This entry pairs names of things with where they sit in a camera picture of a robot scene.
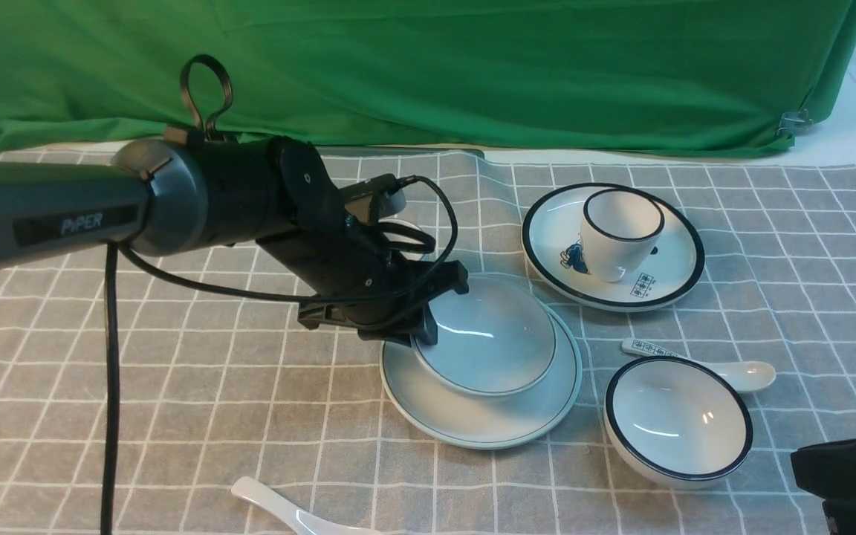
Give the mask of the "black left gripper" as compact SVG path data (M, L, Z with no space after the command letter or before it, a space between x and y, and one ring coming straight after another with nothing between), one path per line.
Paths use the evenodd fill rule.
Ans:
M415 184L435 193L450 220L450 239L432 262L405 258L378 221L385 202ZM265 235L264 250L314 292L296 299L300 325L346 326L361 339L402 345L438 342L431 301L469 291L466 267L450 258L458 222L438 184L383 174L342 189L312 187L293 204L292 216Z

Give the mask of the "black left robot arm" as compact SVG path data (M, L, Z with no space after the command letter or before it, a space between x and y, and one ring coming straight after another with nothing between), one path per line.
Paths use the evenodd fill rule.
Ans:
M289 137L228 143L143 139L108 165L0 162L0 270L109 244L176 285L251 300L295 302L299 324L353 328L361 339L434 345L431 301L466 294L449 260L402 255L390 241L390 198L418 176L383 174L347 187L330 179L312 143ZM197 283L146 264L254 241L313 296L259 294Z

